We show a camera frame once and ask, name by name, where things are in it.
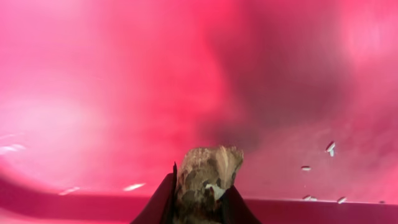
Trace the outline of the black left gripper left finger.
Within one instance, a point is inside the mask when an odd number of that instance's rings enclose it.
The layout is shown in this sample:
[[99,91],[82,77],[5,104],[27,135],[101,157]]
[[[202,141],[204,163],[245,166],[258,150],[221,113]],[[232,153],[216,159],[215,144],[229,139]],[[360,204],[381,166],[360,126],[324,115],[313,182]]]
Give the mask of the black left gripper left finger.
[[130,224],[173,224],[177,165],[165,176],[147,205]]

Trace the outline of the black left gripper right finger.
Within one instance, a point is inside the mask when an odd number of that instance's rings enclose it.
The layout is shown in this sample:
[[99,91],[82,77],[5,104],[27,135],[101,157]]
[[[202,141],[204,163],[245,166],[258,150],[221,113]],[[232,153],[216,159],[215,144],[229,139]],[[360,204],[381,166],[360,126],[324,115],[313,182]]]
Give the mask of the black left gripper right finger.
[[222,224],[261,224],[235,186],[222,196]]

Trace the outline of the brown ginger piece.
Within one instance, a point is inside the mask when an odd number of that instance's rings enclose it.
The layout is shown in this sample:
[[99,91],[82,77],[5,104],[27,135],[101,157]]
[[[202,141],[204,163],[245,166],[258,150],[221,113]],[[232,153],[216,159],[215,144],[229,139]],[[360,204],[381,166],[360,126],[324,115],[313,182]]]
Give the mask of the brown ginger piece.
[[222,197],[234,185],[243,160],[243,151],[235,146],[189,150],[177,171],[173,222],[222,223]]

